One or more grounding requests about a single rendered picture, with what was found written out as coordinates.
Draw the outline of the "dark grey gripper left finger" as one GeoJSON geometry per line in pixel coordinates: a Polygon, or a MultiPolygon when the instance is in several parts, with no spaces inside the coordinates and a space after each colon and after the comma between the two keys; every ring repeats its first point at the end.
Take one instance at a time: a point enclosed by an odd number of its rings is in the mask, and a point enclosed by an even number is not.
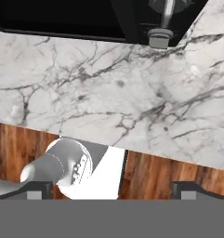
{"type": "Polygon", "coordinates": [[[9,196],[10,199],[46,200],[52,199],[52,183],[50,181],[31,181],[9,196]]]}

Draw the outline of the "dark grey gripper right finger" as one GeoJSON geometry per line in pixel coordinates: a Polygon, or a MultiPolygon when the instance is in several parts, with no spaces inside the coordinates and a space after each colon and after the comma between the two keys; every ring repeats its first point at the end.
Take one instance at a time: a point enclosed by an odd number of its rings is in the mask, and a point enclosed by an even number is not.
{"type": "Polygon", "coordinates": [[[171,198],[175,200],[224,200],[224,195],[209,192],[195,181],[174,181],[171,183],[171,198]]]}

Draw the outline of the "white and grey round object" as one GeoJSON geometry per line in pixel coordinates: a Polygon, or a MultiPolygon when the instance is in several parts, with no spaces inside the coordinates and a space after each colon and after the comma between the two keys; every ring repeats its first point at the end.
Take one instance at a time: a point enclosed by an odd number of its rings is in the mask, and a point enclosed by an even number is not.
{"type": "Polygon", "coordinates": [[[60,137],[20,173],[20,181],[0,179],[0,199],[31,181],[50,181],[72,200],[115,200],[124,174],[127,150],[60,137]]]}

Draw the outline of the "grey metal tap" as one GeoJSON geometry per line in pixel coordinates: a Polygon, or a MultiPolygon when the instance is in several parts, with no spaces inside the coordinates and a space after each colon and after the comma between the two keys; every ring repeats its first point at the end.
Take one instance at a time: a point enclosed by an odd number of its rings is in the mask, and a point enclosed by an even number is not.
{"type": "Polygon", "coordinates": [[[149,0],[149,7],[162,15],[160,25],[148,30],[147,35],[151,48],[168,48],[169,41],[174,37],[174,33],[168,29],[173,15],[188,8],[191,3],[192,0],[149,0]]]}

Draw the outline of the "black sink basin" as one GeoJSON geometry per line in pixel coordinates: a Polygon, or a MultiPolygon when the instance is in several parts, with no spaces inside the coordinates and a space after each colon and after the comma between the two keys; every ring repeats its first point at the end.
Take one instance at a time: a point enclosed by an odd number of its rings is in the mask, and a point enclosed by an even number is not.
{"type": "MultiPolygon", "coordinates": [[[[192,0],[168,25],[175,47],[209,0],[192,0]]],[[[149,46],[162,15],[149,0],[0,0],[0,32],[149,46]]]]}

